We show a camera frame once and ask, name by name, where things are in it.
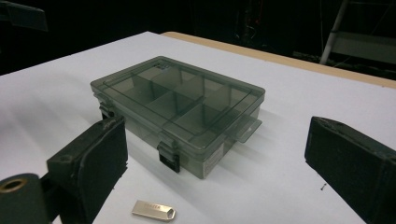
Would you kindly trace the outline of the gold metal flash drive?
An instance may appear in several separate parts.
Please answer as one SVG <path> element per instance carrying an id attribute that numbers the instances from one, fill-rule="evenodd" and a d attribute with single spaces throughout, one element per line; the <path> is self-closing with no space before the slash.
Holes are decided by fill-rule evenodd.
<path id="1" fill-rule="evenodd" d="M 134 205 L 132 214 L 160 221 L 171 221 L 176 216 L 176 210 L 168 205 L 138 200 Z"/>

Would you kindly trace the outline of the white table sheet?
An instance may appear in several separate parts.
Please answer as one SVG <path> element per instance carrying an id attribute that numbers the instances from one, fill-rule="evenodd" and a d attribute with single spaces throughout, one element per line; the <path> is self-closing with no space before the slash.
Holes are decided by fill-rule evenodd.
<path id="1" fill-rule="evenodd" d="M 0 76 L 0 180 L 43 175 L 46 161 L 100 118 L 91 82 L 165 56 L 265 89 L 259 129 L 234 145 L 205 179 L 164 166 L 140 138 L 95 224 L 363 224 L 304 159 L 312 117 L 341 121 L 396 149 L 396 89 L 348 80 L 340 70 L 166 33 L 142 33 Z M 171 221 L 132 214 L 146 201 Z"/>

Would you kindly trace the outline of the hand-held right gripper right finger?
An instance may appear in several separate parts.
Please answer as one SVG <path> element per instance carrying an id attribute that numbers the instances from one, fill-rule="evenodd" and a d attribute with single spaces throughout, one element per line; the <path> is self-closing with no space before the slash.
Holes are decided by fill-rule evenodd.
<path id="1" fill-rule="evenodd" d="M 396 150 L 345 125 L 313 117 L 304 157 L 368 224 L 396 224 Z"/>

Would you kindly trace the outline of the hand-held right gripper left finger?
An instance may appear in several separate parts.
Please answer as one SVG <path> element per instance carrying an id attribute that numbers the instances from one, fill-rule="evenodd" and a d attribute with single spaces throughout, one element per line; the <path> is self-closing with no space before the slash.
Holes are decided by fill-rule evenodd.
<path id="1" fill-rule="evenodd" d="M 123 117 L 103 119 L 47 160 L 49 218 L 92 224 L 127 169 Z"/>

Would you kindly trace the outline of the grey transparent compartment box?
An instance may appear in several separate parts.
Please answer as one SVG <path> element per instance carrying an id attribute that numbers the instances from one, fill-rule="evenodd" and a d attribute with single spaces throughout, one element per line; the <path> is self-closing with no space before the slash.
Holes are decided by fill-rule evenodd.
<path id="1" fill-rule="evenodd" d="M 265 89 L 159 56 L 91 83 L 104 117 L 158 150 L 174 172 L 204 179 L 260 127 Z"/>

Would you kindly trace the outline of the white metal frame desk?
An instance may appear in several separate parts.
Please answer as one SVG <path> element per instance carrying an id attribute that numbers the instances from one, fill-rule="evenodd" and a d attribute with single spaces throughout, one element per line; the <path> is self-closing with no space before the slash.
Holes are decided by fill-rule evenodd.
<path id="1" fill-rule="evenodd" d="M 382 63 L 396 64 L 396 38 L 363 35 L 340 30 L 342 20 L 350 4 L 374 5 L 369 2 L 342 0 L 337 16 L 330 30 L 326 45 L 320 57 L 320 64 L 326 64 L 332 52 Z"/>

